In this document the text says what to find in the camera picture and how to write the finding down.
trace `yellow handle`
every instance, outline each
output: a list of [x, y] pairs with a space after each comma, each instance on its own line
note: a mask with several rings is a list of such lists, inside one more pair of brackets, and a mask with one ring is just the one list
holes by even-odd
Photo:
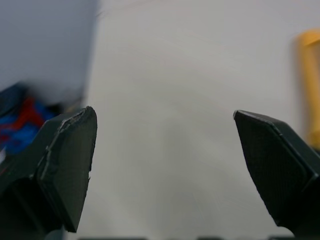
[[316, 56], [316, 46], [320, 46], [319, 44], [320, 30], [310, 30], [299, 37], [299, 53], [311, 121], [308, 143], [320, 150], [320, 65], [317, 65], [320, 62]]

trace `white table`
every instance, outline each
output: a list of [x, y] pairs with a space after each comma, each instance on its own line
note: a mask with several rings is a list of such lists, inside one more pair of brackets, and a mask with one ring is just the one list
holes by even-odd
[[88, 103], [98, 136], [79, 236], [266, 238], [237, 109], [304, 136], [295, 37], [317, 0], [105, 1]]

